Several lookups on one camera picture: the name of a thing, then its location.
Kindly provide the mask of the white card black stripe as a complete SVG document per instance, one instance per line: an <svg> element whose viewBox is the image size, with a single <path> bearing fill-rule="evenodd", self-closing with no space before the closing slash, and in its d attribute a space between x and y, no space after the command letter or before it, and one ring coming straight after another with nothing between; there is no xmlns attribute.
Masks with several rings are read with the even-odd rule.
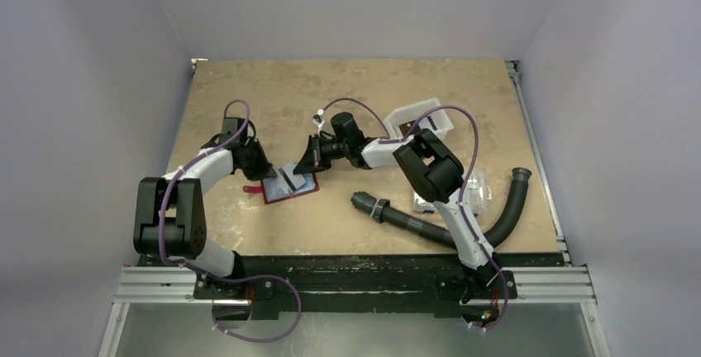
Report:
<svg viewBox="0 0 701 357"><path fill-rule="evenodd" d="M295 163L288 163L278 168L279 176L290 192L296 192L306 184L306 179L302 174L294 173L296 166Z"/></svg>

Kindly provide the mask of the red leather card holder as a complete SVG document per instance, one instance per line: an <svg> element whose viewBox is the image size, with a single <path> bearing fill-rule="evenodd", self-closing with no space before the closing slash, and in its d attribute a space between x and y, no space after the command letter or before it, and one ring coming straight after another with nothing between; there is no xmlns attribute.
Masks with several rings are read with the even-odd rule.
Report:
<svg viewBox="0 0 701 357"><path fill-rule="evenodd" d="M282 173L276 178L263 179L257 185L243 187L244 193L261 195L266 205L299 198L319 190L315 174L287 175Z"/></svg>

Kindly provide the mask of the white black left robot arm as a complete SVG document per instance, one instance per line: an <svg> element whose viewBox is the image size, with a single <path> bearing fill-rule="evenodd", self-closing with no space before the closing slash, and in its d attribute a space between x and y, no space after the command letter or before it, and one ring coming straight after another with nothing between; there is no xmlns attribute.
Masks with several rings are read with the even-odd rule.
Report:
<svg viewBox="0 0 701 357"><path fill-rule="evenodd" d="M255 125L246 118L224 117L221 132L188 163L139 182L132 237L136 253L213 278L225 298L242 295L246 271L241 255L208 236L204 206L206 192L236 172L251 182L275 176Z"/></svg>

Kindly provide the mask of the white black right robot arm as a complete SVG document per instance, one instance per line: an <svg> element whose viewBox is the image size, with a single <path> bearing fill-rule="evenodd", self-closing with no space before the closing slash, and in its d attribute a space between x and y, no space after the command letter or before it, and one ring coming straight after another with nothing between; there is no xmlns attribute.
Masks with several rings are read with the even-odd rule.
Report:
<svg viewBox="0 0 701 357"><path fill-rule="evenodd" d="M465 269L466 290L483 297L496 286L497 279L508 283L494 250L495 243L479 228L465 197L471 167L460 160L428 128L412 125L400 139L371 138L357 126L349 112L331 119L332 134L319 131L308 138L308 145L293 171L311 174L328 170L335 159L347 159L358 169L398 167L413 191L432 203L445 222L429 227L419 219L395 210L386 199L357 193L351 202L377 222L399 224L420 236L446 240L454 246Z"/></svg>

